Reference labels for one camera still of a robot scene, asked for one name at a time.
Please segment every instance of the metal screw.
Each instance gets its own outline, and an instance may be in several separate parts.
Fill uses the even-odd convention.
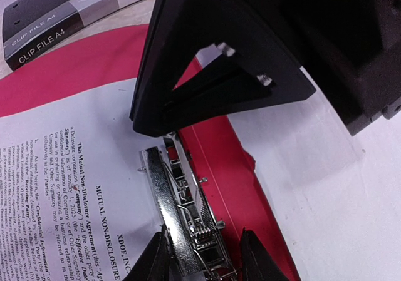
[[[226,57],[232,57],[236,53],[236,50],[228,46],[227,43],[225,42],[222,42],[219,45],[217,45],[217,49],[221,51],[221,53]]]
[[[219,230],[222,230],[222,229],[224,229],[226,227],[226,223],[224,222],[224,220],[219,220],[218,222],[217,222],[217,228],[219,229]]]
[[[271,82],[273,82],[273,79],[269,78],[265,74],[259,74],[256,77],[257,77],[258,81],[261,82],[262,85],[265,87],[269,86],[271,84]]]

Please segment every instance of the paper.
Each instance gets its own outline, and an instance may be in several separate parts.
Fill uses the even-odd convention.
[[[0,118],[0,281],[123,280],[160,221],[134,81]]]
[[[230,121],[302,281],[400,280],[401,115],[351,137],[318,90]]]

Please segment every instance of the document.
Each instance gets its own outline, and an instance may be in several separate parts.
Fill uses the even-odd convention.
[[[0,118],[0,281],[123,280],[162,224],[135,80]]]

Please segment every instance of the red folder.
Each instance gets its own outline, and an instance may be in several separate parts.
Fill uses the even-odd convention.
[[[82,39],[0,80],[0,117],[25,111],[104,84],[135,78],[147,26],[115,29]],[[201,69],[194,61],[185,81]],[[278,267],[291,281],[296,267],[254,174],[255,163],[242,148],[226,116],[181,130],[195,173],[218,220],[235,267],[241,266],[239,239],[244,228],[255,231]]]

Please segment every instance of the metal clip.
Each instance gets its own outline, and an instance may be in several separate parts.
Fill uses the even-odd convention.
[[[220,233],[224,222],[216,221],[178,135],[169,134],[164,143],[167,157],[151,148],[142,152],[142,160],[167,226],[171,254],[183,276],[203,272],[208,281],[236,281]]]

